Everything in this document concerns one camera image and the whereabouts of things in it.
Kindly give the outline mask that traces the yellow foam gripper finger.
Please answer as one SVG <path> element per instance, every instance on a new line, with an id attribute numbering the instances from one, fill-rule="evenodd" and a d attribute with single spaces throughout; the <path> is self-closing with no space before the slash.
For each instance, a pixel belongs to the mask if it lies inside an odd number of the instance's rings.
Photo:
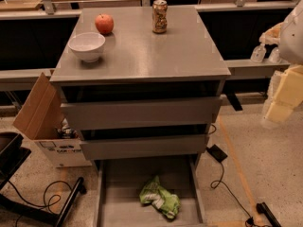
<path id="1" fill-rule="evenodd" d="M 296 64 L 284 72 L 275 71 L 264 104 L 264 119 L 275 124 L 282 123 L 302 102 L 303 66 Z"/>
<path id="2" fill-rule="evenodd" d="M 259 42 L 261 44 L 268 44 L 268 45 L 279 44 L 281 26 L 282 26 L 282 24 L 278 23 L 278 24 L 274 25 L 273 27 L 267 29 L 259 37 Z"/>

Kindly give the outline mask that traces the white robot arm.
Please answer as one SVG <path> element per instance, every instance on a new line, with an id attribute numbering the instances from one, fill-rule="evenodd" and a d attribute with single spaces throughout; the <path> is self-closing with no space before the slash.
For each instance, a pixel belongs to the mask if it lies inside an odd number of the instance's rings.
<path id="1" fill-rule="evenodd" d="M 303 102 L 303 0 L 285 20 L 263 32 L 262 44 L 277 44 L 279 56 L 291 66 L 281 76 L 264 118 L 273 123 L 288 119 Z"/>

